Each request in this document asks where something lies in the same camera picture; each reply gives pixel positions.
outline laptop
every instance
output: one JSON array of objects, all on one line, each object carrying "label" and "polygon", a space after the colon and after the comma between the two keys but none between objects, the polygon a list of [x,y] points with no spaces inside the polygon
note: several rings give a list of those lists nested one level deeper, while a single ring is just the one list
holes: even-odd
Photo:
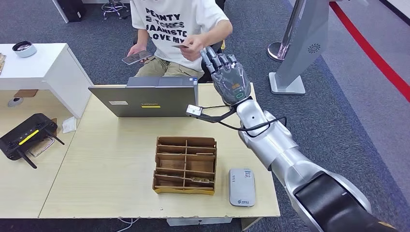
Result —
[{"label": "laptop", "polygon": [[126,86],[88,89],[118,117],[185,117],[198,105],[198,78],[191,76],[130,77]]}]

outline person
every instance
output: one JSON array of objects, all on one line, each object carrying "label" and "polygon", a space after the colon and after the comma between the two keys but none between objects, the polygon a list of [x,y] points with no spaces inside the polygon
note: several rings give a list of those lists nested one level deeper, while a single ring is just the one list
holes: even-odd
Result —
[{"label": "person", "polygon": [[138,39],[128,56],[146,50],[149,38],[157,47],[136,76],[201,78],[200,50],[232,33],[231,22],[214,0],[131,0],[130,5]]}]

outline robot finger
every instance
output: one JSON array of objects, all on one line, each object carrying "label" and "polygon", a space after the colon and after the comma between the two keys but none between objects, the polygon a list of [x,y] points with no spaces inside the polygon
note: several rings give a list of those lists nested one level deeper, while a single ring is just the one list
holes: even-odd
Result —
[{"label": "robot finger", "polygon": [[227,57],[232,63],[238,62],[235,55],[227,55]]},{"label": "robot finger", "polygon": [[220,62],[217,54],[215,54],[215,51],[212,49],[212,47],[206,47],[206,51],[208,52],[208,54],[211,56],[212,61],[215,64],[215,68],[216,70],[219,69],[219,67],[222,67],[222,63]]},{"label": "robot finger", "polygon": [[201,54],[201,56],[202,56],[202,59],[203,59],[204,62],[205,62],[206,67],[208,68],[209,72],[210,72],[211,74],[213,74],[213,73],[215,72],[215,67],[214,67],[214,65],[212,64],[212,62],[209,60],[209,57],[208,57],[208,55],[206,54],[206,51],[205,51],[205,50],[201,50],[201,51],[200,51],[200,54]]},{"label": "robot finger", "polygon": [[221,60],[222,64],[227,67],[230,66],[229,60],[226,58],[225,54],[218,54],[219,59]]}]

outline smartphone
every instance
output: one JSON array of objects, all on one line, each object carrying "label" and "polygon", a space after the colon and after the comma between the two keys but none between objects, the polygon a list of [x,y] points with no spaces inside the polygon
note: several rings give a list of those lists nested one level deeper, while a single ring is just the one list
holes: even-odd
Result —
[{"label": "smartphone", "polygon": [[182,45],[182,44],[180,44],[180,45],[172,45],[172,47],[176,47],[176,48],[188,48],[188,46]]},{"label": "smartphone", "polygon": [[122,61],[124,61],[126,64],[131,65],[134,64],[136,62],[139,62],[145,58],[151,57],[152,54],[148,51],[141,51],[139,53],[135,53],[129,57],[125,57],[122,59]]}]

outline white power bank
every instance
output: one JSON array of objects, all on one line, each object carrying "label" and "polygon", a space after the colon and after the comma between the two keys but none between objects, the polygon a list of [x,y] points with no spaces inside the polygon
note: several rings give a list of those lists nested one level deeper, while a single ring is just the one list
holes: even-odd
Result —
[{"label": "white power bank", "polygon": [[255,179],[253,171],[246,168],[229,170],[229,202],[234,206],[255,205]]}]

